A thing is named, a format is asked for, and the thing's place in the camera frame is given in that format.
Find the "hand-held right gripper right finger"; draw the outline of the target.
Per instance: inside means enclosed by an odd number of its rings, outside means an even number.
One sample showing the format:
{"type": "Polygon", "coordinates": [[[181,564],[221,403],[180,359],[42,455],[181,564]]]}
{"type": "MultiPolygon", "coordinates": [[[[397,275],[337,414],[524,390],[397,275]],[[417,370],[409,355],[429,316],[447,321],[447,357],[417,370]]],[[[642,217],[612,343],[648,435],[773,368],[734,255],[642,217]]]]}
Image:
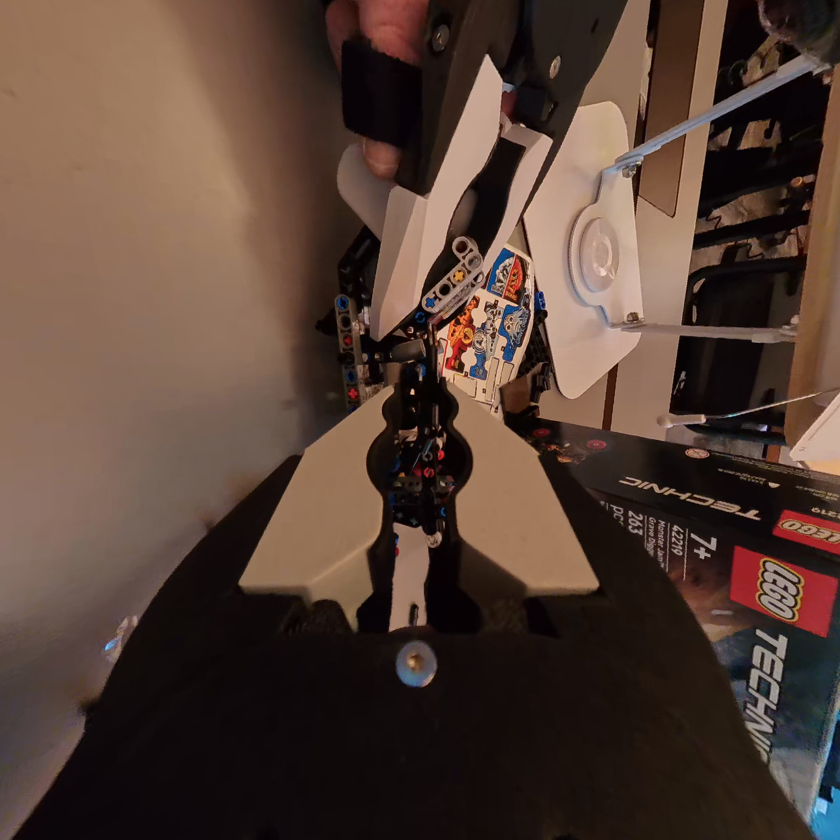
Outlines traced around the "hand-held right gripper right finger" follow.
{"type": "Polygon", "coordinates": [[[600,582],[536,451],[465,393],[444,389],[447,444],[465,453],[430,551],[427,622],[478,632],[495,610],[536,598],[592,595],[600,582]]]}

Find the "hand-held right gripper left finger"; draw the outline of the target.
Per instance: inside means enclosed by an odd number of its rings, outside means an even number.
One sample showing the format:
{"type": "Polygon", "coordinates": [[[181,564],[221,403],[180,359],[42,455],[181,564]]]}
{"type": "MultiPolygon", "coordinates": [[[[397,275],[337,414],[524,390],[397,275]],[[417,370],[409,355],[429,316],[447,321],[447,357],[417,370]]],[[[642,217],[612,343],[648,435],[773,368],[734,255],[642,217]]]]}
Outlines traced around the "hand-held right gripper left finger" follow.
{"type": "Polygon", "coordinates": [[[244,592],[334,601],[358,627],[358,608],[373,593],[368,552],[383,519],[367,457],[393,394],[387,386],[304,451],[239,579],[244,592]]]}

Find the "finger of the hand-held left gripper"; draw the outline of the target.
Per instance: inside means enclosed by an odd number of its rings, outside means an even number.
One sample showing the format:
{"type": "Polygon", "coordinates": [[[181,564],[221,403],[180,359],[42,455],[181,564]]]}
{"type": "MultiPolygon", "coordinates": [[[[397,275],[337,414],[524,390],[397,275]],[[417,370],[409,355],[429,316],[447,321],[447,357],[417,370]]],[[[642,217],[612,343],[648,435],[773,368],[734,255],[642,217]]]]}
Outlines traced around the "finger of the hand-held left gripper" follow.
{"type": "Polygon", "coordinates": [[[551,138],[510,121],[458,208],[458,234],[472,239],[485,265],[493,264],[528,203],[551,150],[551,138]]]}
{"type": "Polygon", "coordinates": [[[400,185],[391,189],[371,301],[374,340],[393,331],[420,302],[456,207],[496,145],[501,93],[500,73],[484,56],[429,192],[421,195],[400,185]]]}

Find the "toy car chassis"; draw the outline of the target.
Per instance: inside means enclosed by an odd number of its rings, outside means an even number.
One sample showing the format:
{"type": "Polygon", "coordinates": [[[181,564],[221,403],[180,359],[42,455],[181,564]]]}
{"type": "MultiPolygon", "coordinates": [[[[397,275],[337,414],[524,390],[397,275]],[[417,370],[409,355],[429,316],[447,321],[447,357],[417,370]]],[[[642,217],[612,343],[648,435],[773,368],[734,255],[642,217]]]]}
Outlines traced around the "toy car chassis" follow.
{"type": "Polygon", "coordinates": [[[446,506],[463,458],[446,461],[441,386],[448,327],[459,326],[478,302],[485,280],[483,259],[474,239],[459,236],[444,259],[449,272],[426,290],[408,315],[381,339],[373,336],[373,285],[381,242],[366,226],[355,236],[338,264],[339,292],[332,310],[316,330],[338,341],[347,413],[353,413],[390,386],[397,400],[390,463],[375,468],[385,481],[392,520],[422,529],[431,546],[443,540],[446,506]]]}

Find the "dark desk cover panel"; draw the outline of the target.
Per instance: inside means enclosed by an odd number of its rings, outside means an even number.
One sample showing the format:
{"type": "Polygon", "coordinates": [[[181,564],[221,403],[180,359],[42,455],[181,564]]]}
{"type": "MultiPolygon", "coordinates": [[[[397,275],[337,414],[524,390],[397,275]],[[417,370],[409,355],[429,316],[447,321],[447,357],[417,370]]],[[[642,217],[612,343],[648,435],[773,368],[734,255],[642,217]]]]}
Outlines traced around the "dark desk cover panel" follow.
{"type": "MultiPolygon", "coordinates": [[[[647,27],[651,48],[644,141],[688,120],[704,3],[654,1],[647,27]]],[[[686,138],[647,154],[640,167],[638,195],[669,217],[676,215],[686,138]]]]}

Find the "grey desk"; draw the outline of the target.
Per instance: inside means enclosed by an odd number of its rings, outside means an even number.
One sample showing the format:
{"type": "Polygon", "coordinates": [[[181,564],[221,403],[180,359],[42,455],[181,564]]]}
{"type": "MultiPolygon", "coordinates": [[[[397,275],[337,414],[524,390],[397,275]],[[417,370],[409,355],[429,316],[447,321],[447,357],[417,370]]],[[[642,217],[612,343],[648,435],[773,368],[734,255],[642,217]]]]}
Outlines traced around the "grey desk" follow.
{"type": "Polygon", "coordinates": [[[341,415],[319,2],[2,2],[2,838],[103,649],[341,415]]]}

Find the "colourful sticker sheet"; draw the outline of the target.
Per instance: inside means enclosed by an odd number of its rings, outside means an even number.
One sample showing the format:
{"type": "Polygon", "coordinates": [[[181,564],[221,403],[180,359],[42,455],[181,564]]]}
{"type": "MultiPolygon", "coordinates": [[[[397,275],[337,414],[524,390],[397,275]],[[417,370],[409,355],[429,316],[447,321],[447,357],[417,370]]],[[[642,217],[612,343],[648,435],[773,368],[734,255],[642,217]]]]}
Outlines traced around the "colourful sticker sheet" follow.
{"type": "Polygon", "coordinates": [[[438,339],[442,377],[491,415],[501,410],[501,388],[522,365],[534,323],[535,283],[530,258],[501,250],[484,283],[438,339]]]}

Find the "white book stand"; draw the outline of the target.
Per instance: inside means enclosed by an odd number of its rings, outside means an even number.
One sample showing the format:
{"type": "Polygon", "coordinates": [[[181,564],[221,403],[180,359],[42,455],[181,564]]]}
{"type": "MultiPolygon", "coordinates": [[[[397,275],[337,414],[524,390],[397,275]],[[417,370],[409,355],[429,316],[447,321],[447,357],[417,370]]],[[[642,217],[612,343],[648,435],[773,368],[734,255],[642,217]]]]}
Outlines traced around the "white book stand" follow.
{"type": "Polygon", "coordinates": [[[746,106],[805,75],[826,74],[834,65],[803,54],[750,87],[714,104],[708,110],[664,131],[615,159],[600,173],[595,201],[574,220],[568,249],[570,284],[582,305],[597,314],[590,335],[592,349],[572,362],[580,379],[560,387],[576,398],[587,391],[636,347],[619,339],[627,335],[669,335],[680,338],[740,340],[758,344],[794,343],[795,360],[818,372],[816,358],[825,331],[815,320],[793,319],[780,328],[707,327],[648,321],[644,318],[643,290],[637,252],[637,230],[630,179],[644,158],[701,126],[746,106]]]}

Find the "black toy set box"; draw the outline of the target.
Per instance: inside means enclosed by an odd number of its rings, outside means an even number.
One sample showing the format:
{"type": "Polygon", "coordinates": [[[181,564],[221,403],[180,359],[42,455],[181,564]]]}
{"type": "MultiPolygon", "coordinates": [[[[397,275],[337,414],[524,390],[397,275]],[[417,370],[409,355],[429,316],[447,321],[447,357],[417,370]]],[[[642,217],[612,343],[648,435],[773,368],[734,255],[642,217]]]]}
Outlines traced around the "black toy set box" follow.
{"type": "Polygon", "coordinates": [[[675,583],[797,810],[838,802],[838,477],[535,416],[511,426],[675,583]]]}

